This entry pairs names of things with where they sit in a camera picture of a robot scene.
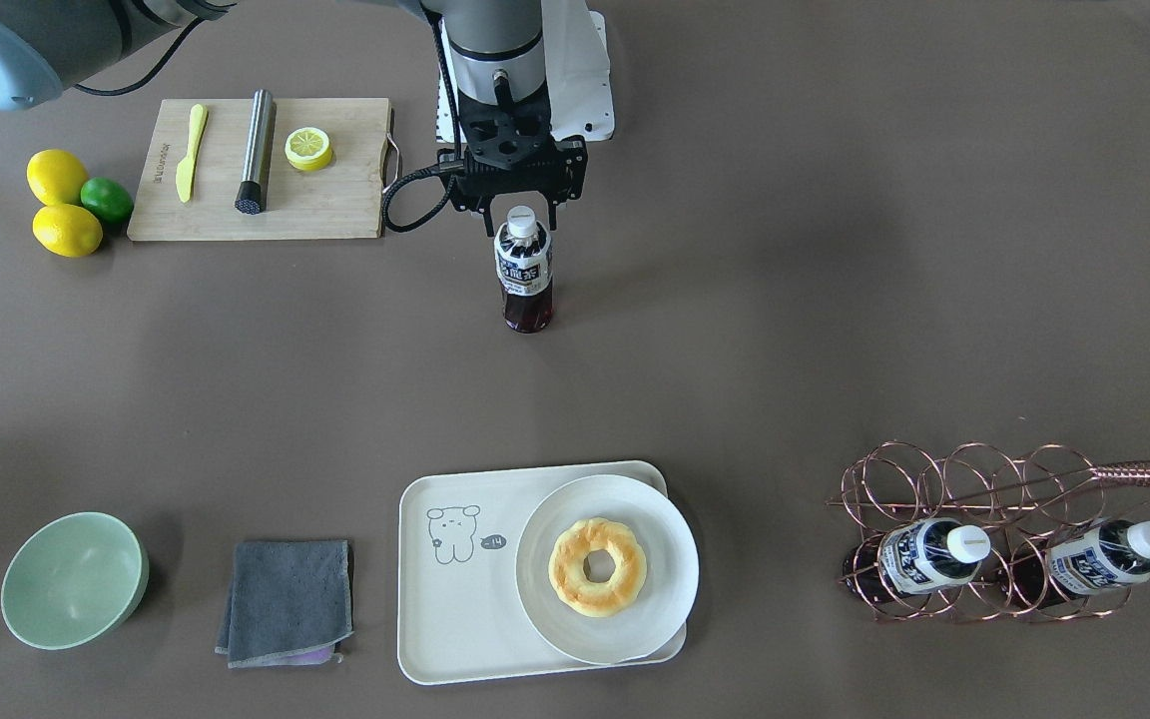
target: plastic knife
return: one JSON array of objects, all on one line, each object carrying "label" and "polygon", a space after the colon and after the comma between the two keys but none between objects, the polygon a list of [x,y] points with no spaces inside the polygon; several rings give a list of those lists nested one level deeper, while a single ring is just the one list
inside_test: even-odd
[{"label": "plastic knife", "polygon": [[193,168],[198,161],[198,141],[201,140],[201,128],[207,127],[207,106],[194,105],[189,109],[189,146],[184,160],[177,165],[177,194],[179,201],[189,201],[193,196]]}]

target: green lime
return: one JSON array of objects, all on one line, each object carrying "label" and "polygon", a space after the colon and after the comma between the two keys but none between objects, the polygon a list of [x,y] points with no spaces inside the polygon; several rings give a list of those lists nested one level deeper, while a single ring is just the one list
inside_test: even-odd
[{"label": "green lime", "polygon": [[110,178],[90,178],[78,191],[78,201],[83,208],[100,217],[102,223],[118,224],[132,216],[132,196]]}]

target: wooden cutting board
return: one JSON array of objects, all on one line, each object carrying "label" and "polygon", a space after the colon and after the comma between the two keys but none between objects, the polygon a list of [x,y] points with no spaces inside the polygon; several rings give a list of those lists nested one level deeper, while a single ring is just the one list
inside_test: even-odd
[{"label": "wooden cutting board", "polygon": [[[246,158],[252,100],[163,100],[140,174],[132,240],[351,239],[379,237],[379,192],[389,143],[384,97],[275,97],[266,209],[233,208]],[[189,138],[189,109],[206,105],[193,197],[179,201],[175,171]],[[302,173],[283,146],[297,128],[321,128],[331,138],[329,167]]]}]

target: gray cloth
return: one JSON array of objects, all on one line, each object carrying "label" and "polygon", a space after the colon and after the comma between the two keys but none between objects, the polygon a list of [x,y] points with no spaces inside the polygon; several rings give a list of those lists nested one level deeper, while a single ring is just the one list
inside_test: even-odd
[{"label": "gray cloth", "polygon": [[215,653],[229,668],[321,664],[352,634],[347,541],[244,541]]}]

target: plastic bottle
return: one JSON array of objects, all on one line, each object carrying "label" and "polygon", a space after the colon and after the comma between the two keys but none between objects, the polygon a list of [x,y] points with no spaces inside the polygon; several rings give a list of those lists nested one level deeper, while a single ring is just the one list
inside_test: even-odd
[{"label": "plastic bottle", "polygon": [[[1037,606],[1044,610],[1082,596],[1147,582],[1150,579],[1150,522],[1135,525],[1126,519],[1101,522],[1073,541],[1049,548],[1044,556],[1044,568],[1036,556],[1014,564],[1014,583],[1021,595],[1013,597],[1017,604],[1033,604],[1042,588],[1045,588],[1045,597]],[[1045,587],[1046,579],[1050,587]]]},{"label": "plastic bottle", "polygon": [[843,574],[858,569],[845,586],[872,604],[885,604],[971,582],[990,551],[991,541],[980,527],[922,519],[861,543],[845,557]]},{"label": "plastic bottle", "polygon": [[494,250],[503,321],[519,332],[546,328],[553,315],[552,236],[519,205],[496,232]]}]

